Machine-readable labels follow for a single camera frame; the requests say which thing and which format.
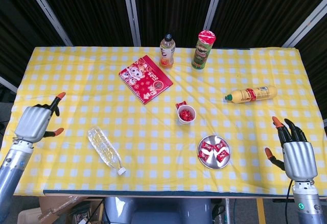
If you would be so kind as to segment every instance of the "round silver plate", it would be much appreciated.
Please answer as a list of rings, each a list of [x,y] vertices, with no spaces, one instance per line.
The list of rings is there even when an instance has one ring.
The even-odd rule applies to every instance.
[[[211,145],[214,146],[214,145],[218,144],[221,140],[223,140],[226,143],[227,146],[221,148],[218,152],[216,152],[216,150],[214,148],[211,151],[208,151],[206,149],[201,148],[202,142],[206,142],[206,143],[211,144]],[[217,155],[219,153],[221,153],[223,150],[226,150],[228,152],[229,156],[225,157],[223,159],[223,161],[220,163],[217,160]],[[198,145],[198,155],[199,155],[200,151],[202,151],[205,154],[209,155],[209,158],[206,161],[204,159],[201,159],[201,158],[198,157],[200,162],[204,166],[208,167],[209,169],[221,169],[221,168],[225,167],[228,164],[230,156],[231,156],[231,151],[230,151],[229,144],[226,142],[225,139],[221,138],[220,136],[216,136],[216,135],[211,135],[211,136],[204,137],[200,141],[200,143]]]

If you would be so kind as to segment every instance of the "orange fingertip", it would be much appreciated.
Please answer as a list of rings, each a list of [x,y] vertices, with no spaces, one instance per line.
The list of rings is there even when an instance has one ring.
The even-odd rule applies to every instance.
[[[56,97],[58,97],[59,99],[62,100],[62,98],[65,97],[65,95],[66,95],[66,92],[62,92],[62,93],[58,94]]]
[[[276,128],[279,128],[279,127],[284,127],[284,125],[280,122],[280,120],[278,120],[277,117],[272,117],[272,121],[275,125]]]
[[[271,150],[268,147],[265,148],[265,153],[268,159],[270,159],[273,156]]]
[[[55,136],[60,135],[63,131],[64,131],[64,128],[58,128],[58,129],[55,131]]]

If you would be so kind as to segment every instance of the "black curtain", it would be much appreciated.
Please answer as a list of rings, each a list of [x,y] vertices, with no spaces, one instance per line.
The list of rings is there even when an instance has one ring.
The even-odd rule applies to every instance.
[[[295,46],[301,53],[323,119],[327,119],[327,15]]]
[[[158,47],[171,33],[177,47],[195,47],[210,0],[136,0],[142,46]]]
[[[321,1],[219,0],[214,47],[281,47]]]
[[[132,46],[125,0],[47,0],[76,46]]]
[[[37,46],[63,42],[35,0],[0,0],[0,76],[19,86]]]

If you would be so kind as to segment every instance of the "white bottle cap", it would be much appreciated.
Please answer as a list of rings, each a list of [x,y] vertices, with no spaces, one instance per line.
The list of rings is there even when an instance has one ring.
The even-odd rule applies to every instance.
[[[119,175],[122,175],[123,173],[125,173],[125,171],[126,171],[126,169],[125,169],[124,167],[122,167],[122,168],[120,168],[120,169],[117,171],[117,173],[118,173]]]

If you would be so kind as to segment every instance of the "mustard bottle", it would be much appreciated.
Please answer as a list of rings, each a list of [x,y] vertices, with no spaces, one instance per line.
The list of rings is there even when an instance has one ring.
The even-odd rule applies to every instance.
[[[231,94],[225,96],[225,100],[233,103],[243,103],[255,100],[272,99],[277,95],[277,89],[274,86],[263,86],[234,90]]]

